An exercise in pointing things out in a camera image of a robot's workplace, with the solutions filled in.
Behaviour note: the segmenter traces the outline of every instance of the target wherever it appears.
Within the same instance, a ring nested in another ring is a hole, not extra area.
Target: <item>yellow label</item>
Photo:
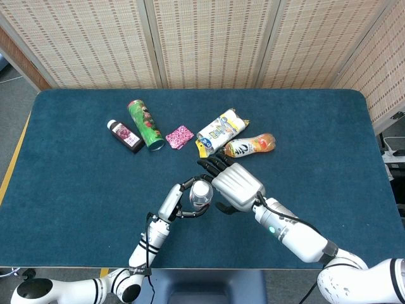
[[[198,152],[200,154],[200,158],[207,158],[207,150],[205,148],[205,146],[202,144],[202,142],[200,142],[198,139],[196,140],[196,145],[197,145],[197,149]]]

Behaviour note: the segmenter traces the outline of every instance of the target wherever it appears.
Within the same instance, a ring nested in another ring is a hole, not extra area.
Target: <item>bottle cap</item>
[[[107,123],[107,128],[108,128],[108,130],[109,130],[109,128],[111,127],[111,125],[112,125],[113,123],[115,123],[115,122],[116,122],[116,120],[111,119],[111,120]]]
[[[192,192],[198,197],[204,197],[209,193],[209,184],[207,182],[203,182],[202,180],[198,180],[194,183]]]

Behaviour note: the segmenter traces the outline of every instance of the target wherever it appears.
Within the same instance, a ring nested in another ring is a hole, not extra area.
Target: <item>plastic water bottle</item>
[[[190,202],[196,210],[200,210],[205,205],[210,204],[213,196],[213,186],[205,180],[197,180],[191,186]]]

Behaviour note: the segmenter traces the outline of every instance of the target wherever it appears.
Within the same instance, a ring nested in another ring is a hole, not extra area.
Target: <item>yellow table border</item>
[[[28,118],[27,118],[27,121],[25,122],[23,132],[21,133],[20,139],[18,140],[18,143],[17,143],[17,147],[14,150],[13,157],[11,157],[10,164],[8,165],[6,175],[4,176],[3,182],[1,183],[0,206],[1,206],[1,203],[3,202],[4,195],[6,194],[8,184],[10,183],[11,175],[13,174],[15,163],[17,162],[18,154],[20,154],[21,146],[23,144],[25,132],[27,131],[28,122],[30,121],[30,117],[31,117],[31,112],[28,114]]]

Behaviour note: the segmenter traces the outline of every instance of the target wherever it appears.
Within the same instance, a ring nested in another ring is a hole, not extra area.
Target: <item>orange juice bottle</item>
[[[274,148],[274,136],[265,133],[251,138],[234,139],[225,145],[223,152],[231,157],[242,157],[256,152],[269,152]]]

